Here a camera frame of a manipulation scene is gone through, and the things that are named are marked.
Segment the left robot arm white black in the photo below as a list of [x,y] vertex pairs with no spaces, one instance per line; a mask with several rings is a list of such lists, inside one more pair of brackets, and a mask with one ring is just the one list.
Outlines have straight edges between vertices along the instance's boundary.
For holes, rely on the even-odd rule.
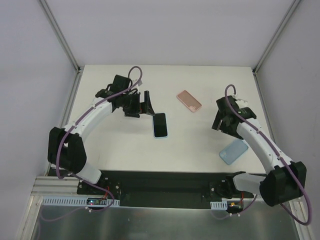
[[62,128],[53,127],[48,138],[48,162],[89,182],[88,188],[94,194],[102,194],[106,188],[104,176],[87,161],[84,143],[91,131],[116,109],[121,108],[126,117],[132,118],[155,115],[149,91],[144,91],[144,101],[140,101],[138,84],[129,77],[116,75],[111,84],[95,94],[90,107],[75,121]]

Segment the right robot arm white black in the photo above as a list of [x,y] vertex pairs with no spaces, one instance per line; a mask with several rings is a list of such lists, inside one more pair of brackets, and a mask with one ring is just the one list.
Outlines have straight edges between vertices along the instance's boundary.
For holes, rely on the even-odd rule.
[[217,114],[212,129],[244,140],[260,160],[265,176],[244,171],[226,177],[225,192],[237,197],[242,192],[260,195],[273,207],[303,196],[307,168],[294,162],[266,136],[257,116],[249,107],[240,108],[231,96],[216,101]]

